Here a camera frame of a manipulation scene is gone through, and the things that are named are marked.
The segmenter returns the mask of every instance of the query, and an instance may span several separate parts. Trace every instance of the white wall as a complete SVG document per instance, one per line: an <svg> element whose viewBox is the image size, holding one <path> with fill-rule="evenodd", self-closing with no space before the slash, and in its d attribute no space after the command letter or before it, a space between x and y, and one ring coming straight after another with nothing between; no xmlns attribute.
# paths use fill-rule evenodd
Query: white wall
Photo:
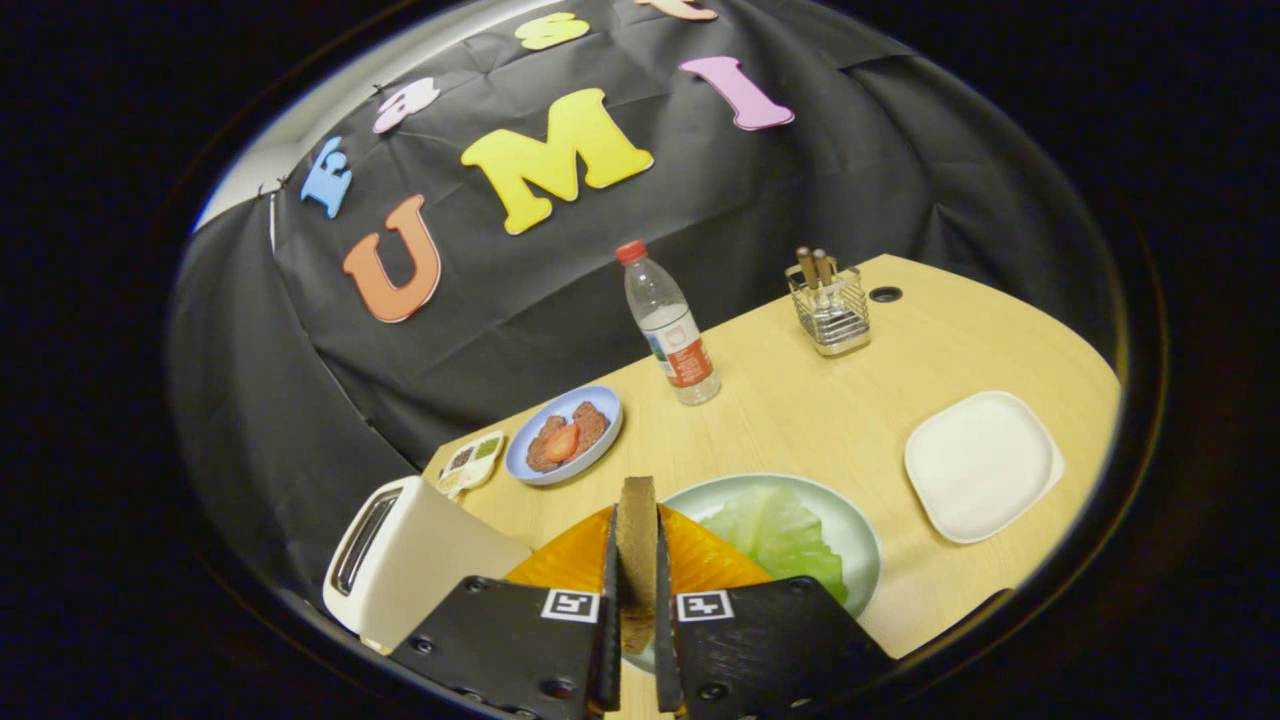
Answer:
<svg viewBox="0 0 1280 720"><path fill-rule="evenodd" d="M282 178L374 91L466 37L521 13L559 0L479 0L453 10L447 22L430 18L348 63L342 70L298 99L241 154L210 195L196 228L223 210L280 187ZM271 78L262 78L264 85Z"/></svg>

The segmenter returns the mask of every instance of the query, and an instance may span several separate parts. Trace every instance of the lettuce leaf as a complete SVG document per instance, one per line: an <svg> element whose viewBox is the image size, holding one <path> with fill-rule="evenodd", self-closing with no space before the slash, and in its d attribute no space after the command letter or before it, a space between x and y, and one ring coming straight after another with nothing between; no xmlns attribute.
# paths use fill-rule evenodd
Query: lettuce leaf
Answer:
<svg viewBox="0 0 1280 720"><path fill-rule="evenodd" d="M790 487L748 488L701 524L774 578L812 575L841 605L849 598L841 557L822 541L822 520Z"/></svg>

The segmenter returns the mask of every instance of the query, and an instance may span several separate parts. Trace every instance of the wire basket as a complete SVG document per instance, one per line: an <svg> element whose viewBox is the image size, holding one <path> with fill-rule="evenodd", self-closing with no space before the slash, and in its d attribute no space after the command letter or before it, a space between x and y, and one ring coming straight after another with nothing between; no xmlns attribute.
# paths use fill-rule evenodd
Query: wire basket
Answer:
<svg viewBox="0 0 1280 720"><path fill-rule="evenodd" d="M787 268L786 277L800 325L819 354L840 355L870 342L872 324L858 268L845 268L829 286L817 290L805 284L800 265Z"/></svg>

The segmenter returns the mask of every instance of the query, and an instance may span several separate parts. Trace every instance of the bottle label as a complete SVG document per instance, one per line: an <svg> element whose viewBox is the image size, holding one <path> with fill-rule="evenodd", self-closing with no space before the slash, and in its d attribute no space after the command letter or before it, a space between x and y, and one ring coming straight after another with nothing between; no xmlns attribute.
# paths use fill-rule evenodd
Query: bottle label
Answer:
<svg viewBox="0 0 1280 720"><path fill-rule="evenodd" d="M686 311L673 323L645 332L644 337L671 384L695 386L712 374L712 359L703 347L692 313Z"/></svg>

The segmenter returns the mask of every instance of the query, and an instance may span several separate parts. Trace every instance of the black cloth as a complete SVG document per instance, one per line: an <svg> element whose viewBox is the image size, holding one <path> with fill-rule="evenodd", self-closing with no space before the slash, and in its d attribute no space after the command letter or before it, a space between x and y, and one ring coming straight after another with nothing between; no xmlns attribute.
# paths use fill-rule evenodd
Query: black cloth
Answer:
<svg viewBox="0 0 1280 720"><path fill-rule="evenodd" d="M197 487L242 553L316 598L329 553L379 484L460 434L644 357L613 255L636 238L703 329L780 297L783 268L809 245L844 265L888 252L983 282L1112 359L1102 240L1001 111L819 5L716 9L719 19L689 23L632 0L579 1L494 26L372 94L280 192L195 234L175 292L172 386ZM524 49L515 28L552 12L591 29ZM678 69L709 55L737 58L795 120L735 127L726 101ZM440 96L372 133L388 94L426 76ZM462 152L498 128L544 140L548 106L589 87L653 168L604 190L580 176L573 202L532 187L554 210L509 236L499 197ZM298 193L333 136L353 181L329 219ZM342 264L378 232L389 279L407 281L412 261L384 223L416 193L443 274L424 307L387 324Z"/></svg>

